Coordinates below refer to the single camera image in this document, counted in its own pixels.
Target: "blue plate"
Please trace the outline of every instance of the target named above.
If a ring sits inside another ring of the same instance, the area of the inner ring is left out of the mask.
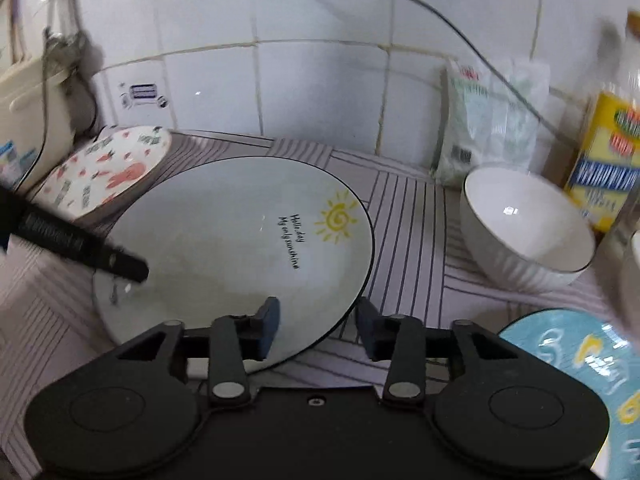
[[[600,396],[609,410],[609,437],[593,469],[608,471],[607,480],[640,479],[640,356],[632,345],[609,323],[564,309],[525,316],[500,336]]]

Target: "white packaging bag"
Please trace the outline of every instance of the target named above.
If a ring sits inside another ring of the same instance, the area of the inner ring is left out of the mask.
[[[549,94],[550,69],[530,60],[494,63],[536,110]],[[517,97],[479,62],[447,62],[449,118],[435,179],[461,187],[476,166],[501,163],[529,168],[536,147],[538,120]]]

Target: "white ceramic bowl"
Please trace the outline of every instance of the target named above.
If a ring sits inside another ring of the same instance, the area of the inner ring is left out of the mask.
[[[620,303],[630,332],[640,335],[640,231],[626,247],[618,282]]]
[[[284,158],[249,156],[205,164],[142,196],[109,235],[140,254],[149,278],[127,290],[97,273],[96,306],[121,344],[170,319],[187,328],[254,314],[280,300],[280,326],[255,371],[328,335],[359,297],[372,265],[364,207],[340,180]],[[207,360],[190,360],[192,378]]]
[[[460,223],[478,266],[508,290],[536,293],[568,285],[595,252],[589,225],[556,186],[510,168],[469,173]]]

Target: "yellow sun drawing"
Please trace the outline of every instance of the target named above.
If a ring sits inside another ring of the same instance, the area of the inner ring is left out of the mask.
[[[337,244],[341,237],[351,237],[348,227],[358,221],[349,215],[349,211],[358,205],[358,201],[351,200],[351,203],[347,205],[349,195],[348,190],[344,193],[338,191],[335,194],[335,202],[333,200],[326,201],[328,211],[320,212],[324,220],[316,222],[316,225],[321,226],[321,229],[318,229],[316,234],[322,235],[322,241],[329,242],[333,240]]]

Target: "countertop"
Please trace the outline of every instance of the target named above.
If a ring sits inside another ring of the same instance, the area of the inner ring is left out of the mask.
[[[306,140],[175,132],[154,186],[195,166],[247,155],[312,164],[359,196],[376,241],[364,295],[385,315],[407,314],[444,328],[455,319],[471,319],[494,332],[542,308],[571,307],[614,318],[592,269],[567,288],[546,294],[495,288],[465,248],[459,193],[436,186],[421,168]],[[106,234],[117,218],[103,219],[95,229]],[[93,307],[92,272],[12,238],[0,263],[0,445],[23,478],[40,469],[22,428],[29,400],[111,348]],[[351,316],[314,348],[251,379],[255,386],[381,388],[387,367],[368,360]],[[428,361],[427,375],[428,393],[447,383],[443,362]]]

